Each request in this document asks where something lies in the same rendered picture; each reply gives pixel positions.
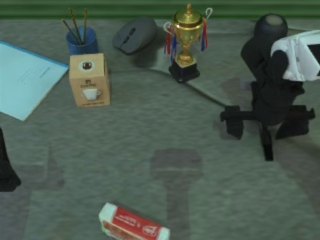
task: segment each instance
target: brown box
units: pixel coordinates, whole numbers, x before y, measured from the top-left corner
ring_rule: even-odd
[[[79,107],[110,105],[110,82],[103,53],[70,56],[69,81]]]

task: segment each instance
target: gray cloth surface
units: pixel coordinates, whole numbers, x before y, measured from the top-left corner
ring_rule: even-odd
[[[275,141],[274,162],[264,161],[254,123],[237,141],[218,119],[222,105],[249,106],[240,50],[254,23],[209,22],[209,47],[196,54],[201,76],[188,85],[168,74],[161,27],[138,54],[113,49],[124,23],[88,22],[106,55],[110,106],[76,107],[66,75],[25,122],[0,114],[22,180],[0,193],[0,239],[104,240],[106,202],[167,226],[172,240],[320,239],[320,117],[309,135]],[[1,40],[67,64],[65,34],[58,20],[0,21]],[[320,82],[305,90],[297,101],[318,113]]]

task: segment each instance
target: green border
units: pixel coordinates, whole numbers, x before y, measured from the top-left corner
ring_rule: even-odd
[[[69,18],[68,8],[75,13],[83,13],[88,8],[90,19],[125,19],[139,16],[149,16],[158,19],[168,19],[173,14],[185,7],[185,4],[176,2],[147,2],[131,0],[124,4],[123,1],[114,0],[109,3],[107,0],[101,3],[98,0],[88,0],[87,3],[78,1],[71,4],[42,0],[37,2],[16,2],[0,0],[0,19],[60,19]],[[207,7],[213,7],[212,18],[236,18],[252,19],[258,18],[267,13],[281,14],[287,18],[315,18],[320,16],[320,1],[299,1],[299,2],[261,2],[256,1],[202,1],[193,3],[192,6],[204,12]]]

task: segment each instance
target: trophy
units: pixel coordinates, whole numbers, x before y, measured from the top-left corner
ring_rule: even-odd
[[[205,16],[197,10],[192,9],[190,3],[186,9],[175,13],[172,22],[163,25],[167,32],[164,51],[170,55],[171,66],[169,72],[179,83],[185,83],[200,76],[197,69],[197,60],[190,53],[193,43],[201,41],[201,51],[208,46],[207,19],[213,13],[211,7],[205,10]],[[180,44],[182,51],[177,53],[177,44]]]

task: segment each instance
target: red and white box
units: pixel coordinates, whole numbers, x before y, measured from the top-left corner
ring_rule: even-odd
[[[116,240],[169,240],[170,230],[111,203],[99,213],[101,230]]]

